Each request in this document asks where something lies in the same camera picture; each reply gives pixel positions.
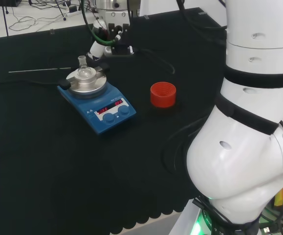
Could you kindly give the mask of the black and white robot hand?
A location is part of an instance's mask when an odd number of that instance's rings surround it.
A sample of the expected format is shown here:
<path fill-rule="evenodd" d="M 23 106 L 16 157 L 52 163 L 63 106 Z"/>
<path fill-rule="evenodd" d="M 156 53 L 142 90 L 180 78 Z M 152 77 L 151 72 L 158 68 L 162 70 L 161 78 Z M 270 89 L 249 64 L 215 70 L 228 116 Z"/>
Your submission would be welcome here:
<path fill-rule="evenodd" d="M 134 55 L 135 50 L 133 47 L 125 44 L 125 39 L 128 38 L 129 25 L 124 24 L 124 28 L 119 25 L 114 26 L 114 24 L 110 24 L 110 26 L 111 30 L 108 30 L 105 21 L 103 19 L 96 18 L 93 25 L 90 27 L 94 37 L 93 44 L 87 55 L 92 60 L 99 60 L 105 57 Z M 116 44 L 102 44 L 102 41 L 112 41 L 119 36 L 121 36 L 121 38 Z"/>

